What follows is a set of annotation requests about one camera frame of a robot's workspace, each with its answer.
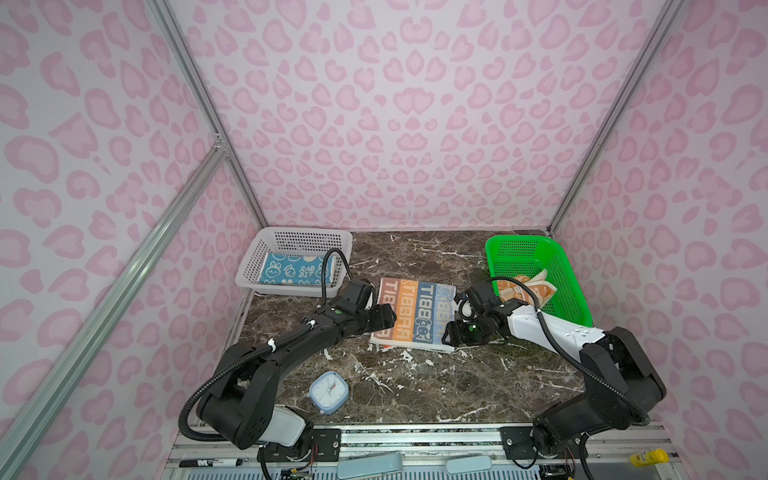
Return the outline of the striped rabbit text towel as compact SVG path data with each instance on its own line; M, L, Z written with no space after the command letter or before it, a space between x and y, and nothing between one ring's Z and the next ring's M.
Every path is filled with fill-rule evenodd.
M453 285L384 277L380 281L380 304L392 306L396 322L392 328L371 334L370 342L381 346L452 353L444 344L447 324L454 320L456 287Z

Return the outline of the green plastic basket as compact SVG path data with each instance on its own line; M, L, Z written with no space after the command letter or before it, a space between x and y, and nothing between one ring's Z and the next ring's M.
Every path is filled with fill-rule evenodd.
M485 252L492 277L527 276L547 271L546 281L557 292L543 311L574 324L592 327L593 318L565 251L543 236L496 235L486 241Z

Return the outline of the teal bunny print towel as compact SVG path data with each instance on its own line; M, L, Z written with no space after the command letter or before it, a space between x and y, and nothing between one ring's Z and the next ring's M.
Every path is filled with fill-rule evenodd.
M260 284L320 285L324 275L327 286L333 282L334 257L323 266L323 258L268 253L263 262L257 282Z

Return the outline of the white perforated plastic basket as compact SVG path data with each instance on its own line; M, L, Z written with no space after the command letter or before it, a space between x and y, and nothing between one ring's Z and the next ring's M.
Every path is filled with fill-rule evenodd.
M344 230L268 227L260 230L251 242L238 267L235 281L238 286L251 289L260 295L319 298L324 290L326 296L332 298L339 291L344 275L348 273L343 260L336 254L331 256L336 259L333 282L324 288L321 284L260 284L257 282L257 276L268 253L322 257L323 266L326 266L328 259L324 256L328 251L337 248L343 252L345 259L349 259L352 244L352 234Z

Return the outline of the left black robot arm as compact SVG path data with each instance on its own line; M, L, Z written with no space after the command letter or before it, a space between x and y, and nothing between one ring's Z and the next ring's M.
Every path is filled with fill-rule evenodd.
M389 304L351 312L325 305L271 344L229 348L212 377L184 404L180 432L201 442L228 441L241 450L264 441L278 387L288 373L348 337L389 329L396 319Z

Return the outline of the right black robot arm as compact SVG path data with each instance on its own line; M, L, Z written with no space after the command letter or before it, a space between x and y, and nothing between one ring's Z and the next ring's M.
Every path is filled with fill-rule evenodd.
M581 373L584 391L533 420L530 442L542 457L575 445L582 435L626 430L650 422L667 389L634 334L615 327L584 327L522 301L492 300L473 306L463 300L442 342L482 345L496 336L535 343L558 354Z

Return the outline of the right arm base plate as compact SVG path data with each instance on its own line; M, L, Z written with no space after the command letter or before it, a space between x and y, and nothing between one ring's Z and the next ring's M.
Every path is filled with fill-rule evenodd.
M501 427L499 433L507 460L581 458L575 438L559 439L540 426Z

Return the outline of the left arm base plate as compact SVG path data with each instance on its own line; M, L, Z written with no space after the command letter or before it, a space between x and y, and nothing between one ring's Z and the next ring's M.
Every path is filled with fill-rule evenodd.
M336 462L339 459L340 447L340 429L317 429L310 426L306 427L298 440L290 446L275 442L261 446L257 453L257 459L267 463Z

